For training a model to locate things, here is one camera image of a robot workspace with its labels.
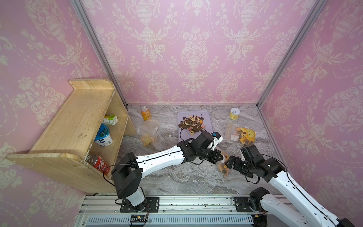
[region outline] red soda can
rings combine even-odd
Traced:
[[[109,165],[98,155],[90,155],[86,158],[86,162],[90,163],[93,167],[103,173],[103,170],[109,167]],[[105,170],[105,175],[110,172],[110,168]]]

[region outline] black mounting plate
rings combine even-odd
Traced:
[[[159,197],[145,197],[146,198],[146,203],[149,204],[149,213],[157,213],[159,211],[159,201],[160,198]],[[120,212],[121,213],[136,213],[139,212],[140,210],[135,210],[131,207],[131,203],[129,200],[124,199],[122,201],[122,203],[124,205],[121,205],[121,209]]]
[[[249,197],[234,197],[233,205],[237,212],[255,212],[251,210],[248,199]]]

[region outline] snack pile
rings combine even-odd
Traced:
[[[183,117],[183,120],[180,121],[180,124],[178,125],[179,128],[187,129],[190,131],[191,135],[194,135],[194,133],[199,131],[204,131],[205,125],[203,125],[204,118],[199,116],[189,116],[189,117]]]

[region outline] marble floor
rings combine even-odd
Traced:
[[[214,131],[223,136],[227,123],[232,121],[246,128],[256,131],[255,145],[263,154],[277,157],[270,138],[258,115],[256,105],[171,105],[171,106],[148,106],[154,119],[160,122],[158,129],[158,141],[155,144],[143,146],[139,140],[141,126],[144,123],[140,110],[142,106],[128,106],[128,113],[135,125],[138,135],[124,136],[118,160],[126,153],[134,152],[135,155],[146,155],[163,151],[178,142],[176,114],[184,110],[208,110],[211,114]],[[229,118],[229,110],[238,107],[241,114],[237,120]],[[240,156],[239,144],[237,142],[223,139],[218,144],[220,150],[230,155]],[[217,195],[217,194],[249,194],[258,187],[264,187],[271,193],[279,194],[279,191],[263,179],[254,185],[245,180],[244,175],[231,170],[227,177],[219,171],[215,164],[203,162],[196,166],[184,163],[178,166],[170,166],[146,176],[140,183],[145,194],[174,194],[174,195]]]

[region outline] wooden shelf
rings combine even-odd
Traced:
[[[69,83],[74,91],[30,152],[10,154],[7,159],[88,193],[115,192],[85,159],[95,154],[114,165],[123,135],[135,135],[135,127],[111,81],[74,79]],[[113,143],[101,147],[94,139],[106,114],[117,115],[118,123],[108,125]]]

